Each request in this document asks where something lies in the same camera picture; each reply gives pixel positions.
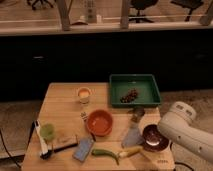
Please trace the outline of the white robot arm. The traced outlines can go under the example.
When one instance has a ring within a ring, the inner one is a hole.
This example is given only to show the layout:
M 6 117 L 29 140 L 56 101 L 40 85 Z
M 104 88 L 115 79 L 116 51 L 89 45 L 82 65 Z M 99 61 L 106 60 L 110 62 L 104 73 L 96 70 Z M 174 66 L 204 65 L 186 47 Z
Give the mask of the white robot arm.
M 177 101 L 160 119 L 157 129 L 172 142 L 213 164 L 213 134 L 191 126 L 196 115 L 190 105 Z

